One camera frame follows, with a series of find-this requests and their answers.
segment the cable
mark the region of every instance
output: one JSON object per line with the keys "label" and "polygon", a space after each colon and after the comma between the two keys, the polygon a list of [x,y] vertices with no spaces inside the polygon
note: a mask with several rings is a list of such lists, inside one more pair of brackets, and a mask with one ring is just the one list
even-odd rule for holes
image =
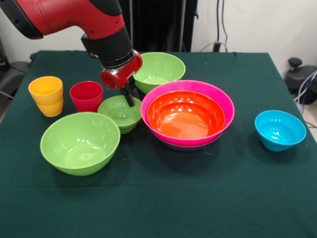
{"label": "cable", "polygon": [[7,94],[7,93],[5,93],[3,91],[0,91],[0,94],[4,95],[4,96],[6,96],[6,97],[8,97],[10,99],[13,99],[13,97],[11,95],[9,95],[9,94]]}
{"label": "cable", "polygon": [[303,86],[306,84],[306,82],[310,79],[310,83],[315,79],[315,76],[317,75],[317,70],[314,71],[312,74],[310,74],[309,76],[307,76],[307,78],[303,81],[303,83],[301,84],[299,90],[298,90],[298,96],[296,98],[294,98],[294,102],[298,101],[298,104],[300,104],[300,97],[307,91],[308,88],[305,88],[302,92],[302,88]]}
{"label": "cable", "polygon": [[204,49],[206,49],[208,46],[211,46],[211,45],[216,44],[216,43],[222,44],[222,45],[225,47],[226,52],[228,52],[227,46],[226,46],[223,42],[220,42],[220,41],[215,41],[215,42],[209,43],[208,45],[206,45],[205,47],[203,47],[199,52],[202,52],[202,51],[203,51]]}
{"label": "cable", "polygon": [[317,129],[317,125],[314,125],[312,123],[310,123],[309,121],[305,121],[307,124],[311,125],[309,126],[309,128],[316,128]]}
{"label": "cable", "polygon": [[307,88],[310,84],[310,81],[311,81],[311,78],[309,78],[309,80],[305,84],[305,93],[303,95],[304,98],[302,99],[301,114],[303,114],[304,110],[305,110],[305,100],[306,100]]}
{"label": "cable", "polygon": [[202,52],[204,49],[206,49],[208,46],[214,45],[216,43],[218,44],[222,44],[225,47],[226,52],[228,52],[228,48],[227,48],[227,39],[228,39],[228,35],[227,32],[225,30],[224,27],[224,23],[223,23],[223,15],[224,15],[224,0],[222,1],[222,27],[223,27],[223,31],[226,35],[226,40],[225,43],[220,42],[219,41],[219,0],[217,0],[217,40],[215,42],[209,43],[208,45],[206,45],[205,47],[203,47],[199,52]]}
{"label": "cable", "polygon": [[11,65],[10,65],[10,68],[13,68],[13,69],[15,69],[15,70],[18,70],[18,71],[20,71],[21,73],[27,74],[27,72],[25,72],[25,71],[23,71],[23,70],[21,70],[21,69],[19,69],[19,68],[16,68],[16,67],[14,67],[14,66],[11,66]]}
{"label": "cable", "polygon": [[187,52],[187,51],[186,51],[186,48],[185,48],[185,44],[184,44],[183,41],[182,41],[182,49],[183,49],[184,52]]}
{"label": "cable", "polygon": [[217,41],[219,41],[219,0],[217,0]]}
{"label": "cable", "polygon": [[222,0],[222,17],[221,17],[221,21],[222,21],[222,28],[223,28],[224,34],[226,35],[226,40],[225,40],[224,44],[227,45],[228,35],[227,35],[227,32],[226,32],[226,29],[224,28],[223,13],[224,13],[224,0]]}

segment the white wall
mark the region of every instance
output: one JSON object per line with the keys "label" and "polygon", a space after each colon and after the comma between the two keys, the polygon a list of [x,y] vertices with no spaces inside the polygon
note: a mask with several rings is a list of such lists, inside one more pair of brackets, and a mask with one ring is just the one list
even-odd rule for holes
{"label": "white wall", "polygon": [[[316,0],[225,0],[224,8],[229,51],[269,52],[281,75],[289,69],[290,57],[317,64]],[[217,38],[216,0],[199,0],[198,12],[192,51]]]}
{"label": "white wall", "polygon": [[79,27],[30,40],[23,36],[0,9],[0,37],[10,62],[30,61],[30,54],[39,50],[85,50],[80,40],[84,34]]}
{"label": "white wall", "polygon": [[[316,9],[317,0],[225,0],[228,49],[269,52],[282,75],[290,57],[300,57],[304,64],[317,64]],[[192,51],[216,40],[216,0],[199,0],[198,12]],[[82,34],[81,29],[72,27],[41,40],[29,40],[0,10],[0,37],[11,62],[29,60],[30,54],[38,50],[84,50]],[[223,32],[220,40],[224,41]]]}

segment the orange bowl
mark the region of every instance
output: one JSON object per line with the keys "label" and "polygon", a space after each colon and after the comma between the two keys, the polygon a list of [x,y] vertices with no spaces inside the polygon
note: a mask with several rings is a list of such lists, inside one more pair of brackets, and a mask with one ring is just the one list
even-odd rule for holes
{"label": "orange bowl", "polygon": [[173,91],[155,98],[148,107],[150,126],[177,139],[193,140],[222,130],[221,106],[210,97],[192,91]]}

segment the light green bowl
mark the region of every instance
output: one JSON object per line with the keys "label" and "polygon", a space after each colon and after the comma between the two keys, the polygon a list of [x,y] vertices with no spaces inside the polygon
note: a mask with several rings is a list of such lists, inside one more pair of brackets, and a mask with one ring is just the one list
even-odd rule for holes
{"label": "light green bowl", "polygon": [[115,122],[98,113],[76,113],[54,122],[43,134],[43,157],[58,170],[76,176],[103,168],[120,141]]}
{"label": "light green bowl", "polygon": [[119,127],[121,134],[132,131],[141,120],[141,101],[133,98],[135,105],[130,107],[124,96],[114,96],[103,101],[98,113],[110,117]]}
{"label": "light green bowl", "polygon": [[135,85],[145,94],[159,85],[177,81],[185,74],[184,62],[171,54],[151,52],[141,57],[143,64],[134,79]]}

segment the blue bowl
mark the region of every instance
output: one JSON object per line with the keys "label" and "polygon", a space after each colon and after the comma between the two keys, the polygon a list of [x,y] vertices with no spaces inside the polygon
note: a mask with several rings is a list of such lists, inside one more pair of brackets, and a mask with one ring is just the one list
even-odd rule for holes
{"label": "blue bowl", "polygon": [[306,137],[304,124],[295,116],[282,111],[260,113],[255,126],[262,144],[271,151],[283,151]]}

